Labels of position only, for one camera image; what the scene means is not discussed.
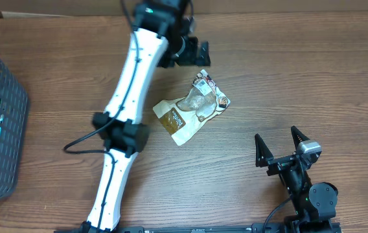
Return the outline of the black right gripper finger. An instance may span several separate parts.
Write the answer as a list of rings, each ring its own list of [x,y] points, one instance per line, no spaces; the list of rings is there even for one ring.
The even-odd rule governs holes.
[[[307,152],[310,139],[305,136],[296,126],[291,127],[291,134],[295,145],[295,150],[298,152]]]
[[[265,167],[269,165],[269,161],[274,159],[273,154],[263,141],[259,134],[255,135],[255,148],[256,148],[256,167]]]

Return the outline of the white brown snack bag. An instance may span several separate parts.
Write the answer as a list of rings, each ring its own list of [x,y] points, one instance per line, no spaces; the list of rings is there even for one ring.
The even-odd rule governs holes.
[[[225,111],[230,103],[209,73],[202,69],[193,79],[187,96],[162,100],[153,111],[174,142],[181,146],[207,121]]]

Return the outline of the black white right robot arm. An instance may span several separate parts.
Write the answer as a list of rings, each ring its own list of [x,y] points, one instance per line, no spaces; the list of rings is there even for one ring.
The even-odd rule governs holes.
[[[321,145],[297,127],[291,127],[295,151],[291,155],[275,158],[262,137],[255,135],[255,166],[267,167],[269,176],[278,175],[282,185],[287,189],[288,198],[274,208],[263,223],[254,223],[253,232],[341,232],[339,223],[331,222],[336,216],[338,189],[331,183],[311,182],[307,170],[317,162]],[[282,207],[291,202],[295,209],[294,216],[287,216],[282,223],[270,220]]]

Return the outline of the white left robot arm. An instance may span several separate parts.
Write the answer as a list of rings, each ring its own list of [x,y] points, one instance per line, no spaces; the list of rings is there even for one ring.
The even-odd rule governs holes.
[[[76,232],[114,232],[121,218],[121,201],[130,168],[143,151],[149,127],[142,124],[143,106],[158,67],[209,66],[208,42],[192,35],[194,16],[191,0],[141,1],[134,10],[120,2],[130,29],[130,45],[119,82],[103,112],[93,115],[94,131],[63,147],[72,146],[94,135],[103,140],[98,150],[104,156],[102,175],[93,208]]]

